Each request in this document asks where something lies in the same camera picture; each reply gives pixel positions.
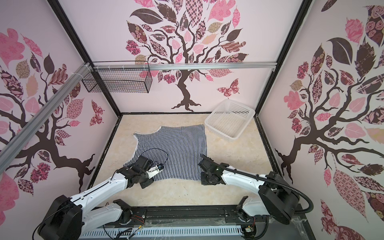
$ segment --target wire mesh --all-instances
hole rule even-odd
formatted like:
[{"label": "wire mesh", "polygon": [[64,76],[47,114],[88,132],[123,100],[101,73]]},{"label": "wire mesh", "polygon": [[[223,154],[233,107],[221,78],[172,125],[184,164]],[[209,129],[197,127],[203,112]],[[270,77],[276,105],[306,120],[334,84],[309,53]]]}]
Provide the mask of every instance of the wire mesh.
[{"label": "wire mesh", "polygon": [[[142,64],[139,68],[94,68],[94,71],[104,82],[106,90],[115,93],[149,93],[152,76],[147,61],[134,61]],[[88,73],[83,78],[83,84],[90,93],[102,92],[95,79],[96,74]]]}]

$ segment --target pink flower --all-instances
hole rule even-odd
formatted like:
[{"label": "pink flower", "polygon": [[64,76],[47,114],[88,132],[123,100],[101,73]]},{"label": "pink flower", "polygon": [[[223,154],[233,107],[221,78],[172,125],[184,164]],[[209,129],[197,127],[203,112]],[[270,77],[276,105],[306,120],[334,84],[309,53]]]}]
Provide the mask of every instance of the pink flower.
[{"label": "pink flower", "polygon": [[154,7],[152,0],[135,0],[136,3],[140,4],[143,7],[150,8]]},{"label": "pink flower", "polygon": [[289,91],[288,96],[284,97],[284,102],[288,103],[287,107],[289,107],[290,110],[298,109],[301,105],[304,104],[304,102],[300,100],[300,96],[297,91],[296,92]]},{"label": "pink flower", "polygon": [[358,19],[349,19],[347,18],[347,24],[345,25],[345,32],[349,40],[359,43],[363,35],[363,26]]}]

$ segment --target beige leaf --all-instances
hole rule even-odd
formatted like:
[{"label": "beige leaf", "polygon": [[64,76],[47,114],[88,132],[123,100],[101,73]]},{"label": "beige leaf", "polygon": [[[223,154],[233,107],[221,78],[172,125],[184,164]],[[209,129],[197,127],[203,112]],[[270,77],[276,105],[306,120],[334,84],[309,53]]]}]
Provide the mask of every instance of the beige leaf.
[{"label": "beige leaf", "polygon": [[381,128],[365,128],[372,140],[384,144],[384,129]]},{"label": "beige leaf", "polygon": [[28,81],[26,83],[26,92],[28,94],[28,97],[31,97],[37,93],[38,90],[38,83],[35,78],[35,75],[33,74],[28,78]]},{"label": "beige leaf", "polygon": [[221,26],[222,23],[219,23],[219,22],[216,22],[216,23],[212,23],[211,25],[209,25],[208,27],[208,32],[210,33],[215,33]]},{"label": "beige leaf", "polygon": [[211,42],[213,42],[215,40],[216,35],[217,34],[213,33],[211,35],[206,36],[201,43],[205,44],[205,45],[210,44]]}]

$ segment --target metal bar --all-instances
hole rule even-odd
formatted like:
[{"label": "metal bar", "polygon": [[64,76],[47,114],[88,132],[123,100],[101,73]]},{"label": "metal bar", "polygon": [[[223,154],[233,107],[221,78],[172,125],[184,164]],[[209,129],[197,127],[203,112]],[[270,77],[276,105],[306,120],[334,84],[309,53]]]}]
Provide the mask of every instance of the metal bar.
[{"label": "metal bar", "polygon": [[306,18],[306,15],[309,11],[309,8],[311,6],[312,0],[303,0],[301,3],[300,9],[297,12],[296,18],[293,21],[291,30],[289,31],[289,34],[284,42],[283,48],[279,54],[279,57],[277,58],[277,65],[273,73],[270,75],[267,84],[265,85],[265,88],[263,90],[262,96],[260,97],[260,100],[256,107],[256,114],[259,114],[263,104],[268,97],[269,91],[271,90],[273,83],[275,82],[275,79],[284,64],[285,58],[288,55],[289,50],[291,49],[291,46],[296,39],[297,32],[299,31],[300,27],[302,26],[304,19]]},{"label": "metal bar", "polygon": [[261,123],[261,121],[259,119],[259,116],[255,115],[254,119],[255,119],[255,122],[256,122],[257,129],[259,130],[260,137],[261,137],[261,139],[263,141],[263,145],[264,145],[266,154],[268,156],[269,162],[271,163],[272,170],[274,172],[277,172],[280,176],[283,176],[281,174],[281,171],[280,171],[280,168],[279,168],[279,164],[276,161],[275,155],[273,154],[273,150],[271,148],[271,145],[269,144],[269,141],[268,141],[268,139],[267,139],[267,137],[265,135],[265,131],[264,131],[263,125],[262,125],[262,123]]},{"label": "metal bar", "polygon": [[97,178],[97,175],[99,174],[101,165],[103,164],[105,156],[107,156],[107,152],[109,150],[109,147],[112,144],[113,137],[115,136],[116,131],[118,130],[118,127],[119,127],[119,124],[121,122],[122,117],[123,117],[123,114],[120,114],[118,120],[116,121],[116,124],[115,124],[115,126],[114,126],[114,128],[112,130],[112,133],[111,133],[111,135],[110,135],[110,137],[108,139],[108,142],[107,142],[107,144],[106,144],[106,146],[104,148],[103,154],[100,157],[100,160],[99,160],[99,162],[98,162],[98,164],[96,166],[95,171],[93,171],[93,175],[92,175],[91,181],[89,182],[89,185],[88,185],[87,189],[90,189],[91,187],[93,187],[93,184],[94,184],[94,182],[95,182],[95,180]]},{"label": "metal bar", "polygon": [[[84,45],[80,41],[79,36],[77,35],[76,31],[74,30],[71,22],[69,21],[67,15],[65,14],[63,8],[61,7],[61,5],[59,3],[59,1],[58,0],[47,0],[47,1],[48,1],[49,5],[51,5],[52,10],[54,11],[54,13],[56,14],[57,18],[59,19],[61,25],[63,26],[63,28],[67,32],[68,36],[70,37],[73,45],[75,46],[75,48],[79,52],[83,61],[86,63],[90,63],[91,67],[93,67],[94,65],[92,63],[90,56],[88,55],[87,51],[85,50]],[[112,98],[110,92],[107,90],[107,87],[105,86],[104,82],[101,80],[99,73],[93,71],[92,75],[95,78],[96,83],[99,85],[100,89],[103,91],[103,94],[104,94],[105,98],[107,99],[107,101],[109,102],[109,104],[111,105],[113,111],[115,112],[117,117],[119,117],[121,115],[121,112],[120,112],[117,104],[115,103],[114,99]]]},{"label": "metal bar", "polygon": [[[151,64],[151,70],[189,70],[189,69],[234,69],[234,68],[275,68],[276,62],[242,62],[242,63],[176,63],[176,64]],[[97,65],[98,69],[123,69],[142,68],[142,65]]]},{"label": "metal bar", "polygon": [[15,159],[27,142],[35,135],[53,111],[63,102],[70,91],[80,82],[81,76],[89,73],[89,63],[81,65],[62,85],[39,112],[23,127],[23,129],[3,148],[0,155],[0,173]]}]

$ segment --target black wire basket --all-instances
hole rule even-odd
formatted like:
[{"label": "black wire basket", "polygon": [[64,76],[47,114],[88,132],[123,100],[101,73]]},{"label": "black wire basket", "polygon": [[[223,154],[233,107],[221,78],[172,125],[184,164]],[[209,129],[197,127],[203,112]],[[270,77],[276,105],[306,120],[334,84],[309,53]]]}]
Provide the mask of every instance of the black wire basket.
[{"label": "black wire basket", "polygon": [[[152,76],[148,61],[124,62],[135,62],[135,65],[119,65],[121,68],[116,66],[95,66],[94,72],[89,72],[82,79],[88,92],[99,93],[102,92],[102,88],[106,88],[111,93],[149,93]],[[98,80],[102,80],[104,84],[98,84]]]}]

